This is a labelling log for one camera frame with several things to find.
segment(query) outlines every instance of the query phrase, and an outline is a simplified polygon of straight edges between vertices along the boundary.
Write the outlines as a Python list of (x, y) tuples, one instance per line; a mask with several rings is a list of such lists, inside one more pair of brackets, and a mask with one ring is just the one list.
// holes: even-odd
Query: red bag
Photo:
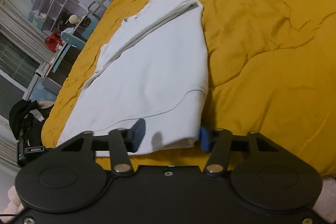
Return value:
[(55, 31), (53, 34), (45, 39), (46, 45), (51, 49), (52, 52), (56, 52), (56, 46), (58, 44), (63, 45), (60, 31)]

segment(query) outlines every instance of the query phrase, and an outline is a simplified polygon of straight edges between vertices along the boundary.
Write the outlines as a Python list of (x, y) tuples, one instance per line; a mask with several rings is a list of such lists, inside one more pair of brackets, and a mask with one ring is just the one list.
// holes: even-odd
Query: chair backrest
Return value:
[(85, 42), (78, 37), (75, 37), (72, 34), (69, 33), (62, 33), (61, 39), (65, 41), (66, 43), (70, 44), (71, 46), (74, 46), (75, 48), (79, 49), (80, 51), (84, 48)]

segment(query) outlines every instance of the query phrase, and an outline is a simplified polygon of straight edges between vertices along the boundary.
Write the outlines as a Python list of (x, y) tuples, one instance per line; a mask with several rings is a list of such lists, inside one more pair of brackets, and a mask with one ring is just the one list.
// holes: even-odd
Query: silver screw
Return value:
[(305, 218), (302, 221), (302, 224), (313, 224), (313, 220), (311, 218)]
[(224, 170), (224, 168), (222, 165), (219, 165), (219, 164), (211, 164), (207, 166), (207, 170), (210, 173), (220, 173)]
[(35, 224), (35, 220), (31, 217), (26, 217), (24, 220), (23, 220), (23, 223), (24, 224)]
[(164, 172), (164, 175), (166, 176), (166, 177), (170, 177), (170, 176), (172, 176), (174, 173), (173, 172), (171, 172), (171, 171), (166, 171), (166, 172)]
[(114, 170), (118, 173), (126, 173), (131, 170), (131, 167), (128, 164), (117, 164)]

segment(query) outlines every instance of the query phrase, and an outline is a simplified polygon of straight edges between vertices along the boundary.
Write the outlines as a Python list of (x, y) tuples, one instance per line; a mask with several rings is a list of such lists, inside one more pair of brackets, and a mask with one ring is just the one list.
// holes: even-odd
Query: window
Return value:
[(0, 32), (0, 116), (9, 111), (25, 93), (40, 64)]

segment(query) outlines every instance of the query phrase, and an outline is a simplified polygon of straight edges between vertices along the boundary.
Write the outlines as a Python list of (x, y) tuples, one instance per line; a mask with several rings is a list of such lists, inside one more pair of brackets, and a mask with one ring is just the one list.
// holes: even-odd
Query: yellow blanket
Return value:
[[(203, 123), (238, 135), (261, 132), (321, 174), (336, 174), (336, 0), (199, 1), (210, 73)], [(113, 0), (58, 95), (44, 145), (55, 146), (100, 47), (147, 2)], [(197, 146), (132, 162), (203, 168), (207, 157)]]

